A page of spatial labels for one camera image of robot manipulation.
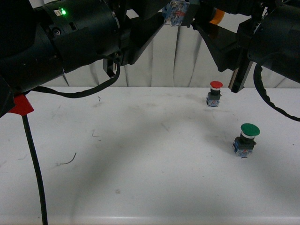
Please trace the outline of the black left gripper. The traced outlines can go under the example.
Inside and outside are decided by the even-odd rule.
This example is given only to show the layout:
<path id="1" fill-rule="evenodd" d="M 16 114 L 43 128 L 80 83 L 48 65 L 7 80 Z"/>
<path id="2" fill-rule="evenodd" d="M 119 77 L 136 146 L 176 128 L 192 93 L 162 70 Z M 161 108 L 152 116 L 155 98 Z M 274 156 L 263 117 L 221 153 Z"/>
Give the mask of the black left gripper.
<path id="1" fill-rule="evenodd" d="M 164 25 L 161 12 L 130 20 L 124 0 L 56 0 L 44 10 L 66 73 L 127 46 L 127 63 L 133 65 Z"/>

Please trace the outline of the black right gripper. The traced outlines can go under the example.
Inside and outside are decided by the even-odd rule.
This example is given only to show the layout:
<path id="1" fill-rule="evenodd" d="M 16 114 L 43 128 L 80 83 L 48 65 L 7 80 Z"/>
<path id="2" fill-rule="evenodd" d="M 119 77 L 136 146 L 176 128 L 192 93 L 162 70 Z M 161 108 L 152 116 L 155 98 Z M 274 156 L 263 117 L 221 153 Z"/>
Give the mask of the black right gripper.
<path id="1" fill-rule="evenodd" d="M 253 64 L 248 58 L 248 50 L 266 5 L 263 0 L 254 0 L 253 3 L 251 18 L 239 25 L 237 37 L 234 32 L 210 22 L 192 23 L 193 29 L 198 31 L 205 41 L 218 71 L 234 70 L 229 83 L 229 89 L 233 93 L 238 93 L 244 88 Z"/>

